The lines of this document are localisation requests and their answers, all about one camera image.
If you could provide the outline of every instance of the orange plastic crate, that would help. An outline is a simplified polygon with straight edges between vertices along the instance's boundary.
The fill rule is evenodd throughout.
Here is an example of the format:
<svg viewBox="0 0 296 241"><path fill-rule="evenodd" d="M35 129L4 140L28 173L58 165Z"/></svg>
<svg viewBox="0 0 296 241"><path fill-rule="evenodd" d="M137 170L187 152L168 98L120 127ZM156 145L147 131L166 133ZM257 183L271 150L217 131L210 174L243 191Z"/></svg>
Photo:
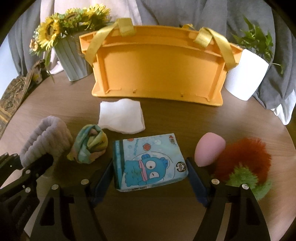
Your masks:
<svg viewBox="0 0 296 241"><path fill-rule="evenodd" d="M225 61L214 40L202 48L198 31L168 26L135 26L134 36L113 30L94 59L93 96L146 97L223 104ZM96 32L80 36L85 53ZM231 44L239 62L242 49Z"/></svg>

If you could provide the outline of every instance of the yellow ribbon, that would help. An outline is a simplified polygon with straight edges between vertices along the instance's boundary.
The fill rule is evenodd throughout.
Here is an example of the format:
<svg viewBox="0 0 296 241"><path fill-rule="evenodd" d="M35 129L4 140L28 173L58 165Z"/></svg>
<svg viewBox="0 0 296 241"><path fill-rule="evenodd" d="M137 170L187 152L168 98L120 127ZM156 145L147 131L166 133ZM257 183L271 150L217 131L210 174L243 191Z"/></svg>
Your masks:
<svg viewBox="0 0 296 241"><path fill-rule="evenodd" d="M192 24L185 24L182 28L194 29ZM235 61L230 43L223 35L217 33L216 31L210 28L202 27L194 42L201 45L203 48L206 48L211 42L212 38L214 38L215 42L217 43L221 51L221 55L225 61L227 70L229 71L235 66L237 66L238 63Z"/></svg>
<svg viewBox="0 0 296 241"><path fill-rule="evenodd" d="M114 24L101 28L91 40L85 53L85 60L89 62L91 66L93 66L96 53L103 44L104 40L111 33L111 31L117 27L119 28L120 34L123 37L135 34L135 29L130 18L118 18Z"/></svg>

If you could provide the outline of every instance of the red and green mesh scrubber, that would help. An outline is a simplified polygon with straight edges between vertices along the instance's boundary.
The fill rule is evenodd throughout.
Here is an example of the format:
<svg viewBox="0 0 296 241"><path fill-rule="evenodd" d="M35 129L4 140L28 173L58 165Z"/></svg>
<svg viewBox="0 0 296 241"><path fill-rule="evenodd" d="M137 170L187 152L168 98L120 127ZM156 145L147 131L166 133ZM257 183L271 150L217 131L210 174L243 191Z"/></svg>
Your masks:
<svg viewBox="0 0 296 241"><path fill-rule="evenodd" d="M215 162L215 178L230 186L248 184L257 200L262 199L271 188L267 177L271 155L260 139L244 138L227 145Z"/></svg>

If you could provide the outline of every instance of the potted plant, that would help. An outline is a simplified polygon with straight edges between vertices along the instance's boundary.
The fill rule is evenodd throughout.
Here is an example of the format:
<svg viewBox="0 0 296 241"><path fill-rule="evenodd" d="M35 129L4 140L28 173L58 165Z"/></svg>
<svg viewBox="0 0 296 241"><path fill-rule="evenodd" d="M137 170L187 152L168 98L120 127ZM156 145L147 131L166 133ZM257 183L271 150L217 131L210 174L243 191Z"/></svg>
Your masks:
<svg viewBox="0 0 296 241"><path fill-rule="evenodd" d="M256 91L266 74L273 57L273 43L269 32L265 35L259 26L251 24L246 17L244 20L249 27L248 31L242 31L245 36L233 35L237 44L244 50L238 66L227 73L224 86L235 97L246 101ZM275 65L280 74L283 74L282 66Z"/></svg>
<svg viewBox="0 0 296 241"><path fill-rule="evenodd" d="M30 53L42 55L49 65L52 48L64 68L68 79L75 81L92 73L92 67L81 52L79 36L96 31L110 23L110 9L96 4L89 8L71 8L65 14L55 13L34 31Z"/></svg>

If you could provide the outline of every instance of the silver screw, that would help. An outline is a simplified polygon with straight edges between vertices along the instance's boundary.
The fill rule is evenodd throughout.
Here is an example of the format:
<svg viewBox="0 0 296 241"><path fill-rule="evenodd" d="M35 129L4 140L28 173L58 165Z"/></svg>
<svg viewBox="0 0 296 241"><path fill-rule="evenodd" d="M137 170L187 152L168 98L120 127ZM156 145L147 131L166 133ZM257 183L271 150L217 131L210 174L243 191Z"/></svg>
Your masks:
<svg viewBox="0 0 296 241"><path fill-rule="evenodd" d="M247 189L249 189L249 186L247 184L243 184L242 188L247 190Z"/></svg>
<svg viewBox="0 0 296 241"><path fill-rule="evenodd" d="M218 179L212 179L212 184L218 185L220 182Z"/></svg>
<svg viewBox="0 0 296 241"><path fill-rule="evenodd" d="M83 179L82 181L81 181L81 184L82 185L86 185L86 184L88 184L89 183L89 180L88 179Z"/></svg>
<svg viewBox="0 0 296 241"><path fill-rule="evenodd" d="M57 184L52 185L52 190L57 190L58 188L59 188L59 185Z"/></svg>

